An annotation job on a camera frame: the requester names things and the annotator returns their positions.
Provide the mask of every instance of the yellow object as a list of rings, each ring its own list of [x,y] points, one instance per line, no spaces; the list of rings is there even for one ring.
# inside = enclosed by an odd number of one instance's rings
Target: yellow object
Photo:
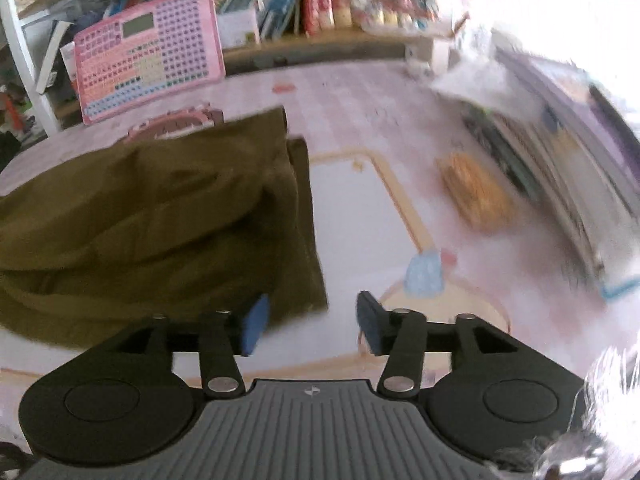
[[[471,156],[452,153],[436,164],[460,214],[472,227],[494,231],[513,221],[511,197]]]

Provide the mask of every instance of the olive green garment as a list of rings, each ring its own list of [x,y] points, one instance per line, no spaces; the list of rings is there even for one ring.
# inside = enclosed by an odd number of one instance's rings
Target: olive green garment
[[[117,143],[0,198],[0,324],[23,336],[85,347],[260,293],[272,322],[326,307],[308,153],[282,108]]]

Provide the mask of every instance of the pink toy laptop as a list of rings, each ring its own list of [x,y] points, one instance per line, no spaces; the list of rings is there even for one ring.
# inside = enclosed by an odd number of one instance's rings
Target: pink toy laptop
[[[225,76],[213,0],[138,4],[75,43],[84,124]]]

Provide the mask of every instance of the silver screw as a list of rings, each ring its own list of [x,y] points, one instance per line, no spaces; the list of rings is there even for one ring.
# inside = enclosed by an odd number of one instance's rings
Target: silver screw
[[[207,388],[217,394],[230,394],[238,389],[240,384],[232,377],[214,377],[207,383]]]
[[[383,383],[390,392],[403,393],[414,389],[415,383],[409,377],[387,377]]]

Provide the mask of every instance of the brown cloth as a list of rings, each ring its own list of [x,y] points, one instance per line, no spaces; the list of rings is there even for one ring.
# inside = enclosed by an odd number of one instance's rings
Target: brown cloth
[[[0,324],[23,336],[85,347],[260,293],[273,322],[326,307],[308,153],[282,108],[117,143],[0,198]]]

